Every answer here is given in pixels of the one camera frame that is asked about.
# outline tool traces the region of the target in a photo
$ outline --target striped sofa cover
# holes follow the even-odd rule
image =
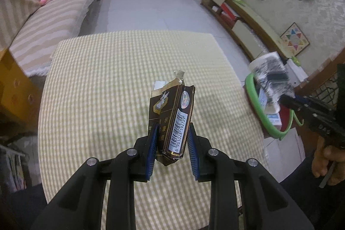
[[[58,43],[78,36],[94,0],[0,0],[0,49],[9,48],[27,76],[46,75]]]

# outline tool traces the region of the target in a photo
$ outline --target metal screw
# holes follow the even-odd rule
[[[137,154],[137,150],[135,148],[130,148],[127,150],[128,156],[134,156],[135,154]]]
[[[89,165],[89,166],[93,166],[97,163],[97,159],[96,158],[89,158],[86,163]]]
[[[208,151],[208,154],[212,155],[212,156],[217,156],[219,154],[219,151],[215,148],[211,148],[209,151]]]
[[[249,166],[256,167],[258,165],[258,161],[256,159],[250,158],[248,160]]]

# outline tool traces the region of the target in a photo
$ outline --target black robotic tool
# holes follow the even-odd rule
[[[89,158],[50,201],[32,230],[96,230],[101,227],[106,181],[110,180],[106,229],[135,230],[133,182],[152,175],[158,126],[116,158]],[[211,181],[209,225],[204,229],[238,230],[235,181],[238,180],[245,229],[312,230],[313,225],[280,184],[256,160],[230,159],[196,135],[191,123],[188,149],[198,182]]]

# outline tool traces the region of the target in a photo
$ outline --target checkered tablecloth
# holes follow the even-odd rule
[[[114,158],[147,134],[153,82],[172,80],[174,69],[185,71],[186,85],[195,85],[197,134],[234,159],[254,157],[266,166],[259,122],[212,35],[94,34],[62,41],[45,83],[39,160],[48,201],[88,157]],[[156,161],[150,182],[135,183],[137,229],[199,229],[208,224],[209,203],[210,183],[194,180],[188,149],[168,167]],[[105,229],[106,204],[103,210]]]

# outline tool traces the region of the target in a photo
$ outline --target barcode label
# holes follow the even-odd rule
[[[177,109],[174,128],[172,129],[169,150],[174,153],[180,153],[183,133],[185,131],[188,114]]]

